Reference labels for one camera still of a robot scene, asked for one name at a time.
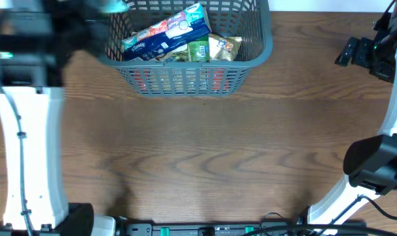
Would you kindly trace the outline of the small teal tissue packet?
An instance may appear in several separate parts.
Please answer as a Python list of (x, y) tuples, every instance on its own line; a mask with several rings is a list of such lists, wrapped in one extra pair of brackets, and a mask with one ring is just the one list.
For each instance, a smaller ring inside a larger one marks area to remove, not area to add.
[(130, 9), (123, 0), (103, 0), (100, 5), (100, 11), (106, 14), (115, 14), (126, 12)]

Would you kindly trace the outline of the orange spaghetti packet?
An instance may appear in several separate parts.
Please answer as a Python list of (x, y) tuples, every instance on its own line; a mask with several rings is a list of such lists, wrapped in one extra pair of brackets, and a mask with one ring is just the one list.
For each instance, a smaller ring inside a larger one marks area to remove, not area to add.
[(226, 94), (230, 82), (214, 69), (135, 69), (126, 80), (141, 94), (206, 95)]

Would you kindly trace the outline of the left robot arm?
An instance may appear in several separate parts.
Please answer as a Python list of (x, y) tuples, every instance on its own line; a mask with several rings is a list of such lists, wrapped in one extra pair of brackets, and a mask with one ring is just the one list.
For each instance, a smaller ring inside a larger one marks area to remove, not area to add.
[(0, 12), (0, 120), (7, 202), (0, 235), (117, 235), (111, 216), (70, 203), (62, 181), (63, 70), (74, 52), (100, 57), (117, 1), (11, 1)]

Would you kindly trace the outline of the grey plastic slotted basket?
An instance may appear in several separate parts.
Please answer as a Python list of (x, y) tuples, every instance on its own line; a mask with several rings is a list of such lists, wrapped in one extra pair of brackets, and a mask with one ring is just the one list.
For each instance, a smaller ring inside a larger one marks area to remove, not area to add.
[(250, 70), (264, 63), (273, 49), (268, 0), (201, 1), (212, 33), (241, 37), (232, 62), (129, 62), (121, 41), (195, 4), (195, 0), (126, 1), (128, 10), (108, 16), (108, 40), (101, 61), (116, 69), (144, 96), (222, 96), (240, 88)]

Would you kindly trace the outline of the Kleenex tissue multipack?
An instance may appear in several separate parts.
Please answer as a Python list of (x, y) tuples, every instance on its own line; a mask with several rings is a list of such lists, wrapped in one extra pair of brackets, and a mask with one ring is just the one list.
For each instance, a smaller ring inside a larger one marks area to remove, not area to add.
[(212, 32), (206, 9), (195, 3), (181, 12), (123, 39), (125, 61), (148, 61)]

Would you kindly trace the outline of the gold foil food bag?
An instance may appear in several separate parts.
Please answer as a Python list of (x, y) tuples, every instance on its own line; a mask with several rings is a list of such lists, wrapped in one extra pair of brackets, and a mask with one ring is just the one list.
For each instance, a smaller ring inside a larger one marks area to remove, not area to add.
[[(208, 41), (210, 49), (209, 61), (234, 61), (242, 44), (242, 38), (239, 36), (221, 37), (213, 33), (208, 35)], [(187, 44), (158, 56), (155, 60), (164, 62), (189, 62)]]

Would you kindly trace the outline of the green lid spice jar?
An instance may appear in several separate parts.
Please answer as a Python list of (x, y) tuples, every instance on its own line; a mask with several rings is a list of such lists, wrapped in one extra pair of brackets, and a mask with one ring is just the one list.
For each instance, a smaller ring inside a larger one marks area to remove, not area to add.
[(210, 60), (210, 49), (208, 36), (204, 36), (187, 44), (190, 62), (208, 62)]

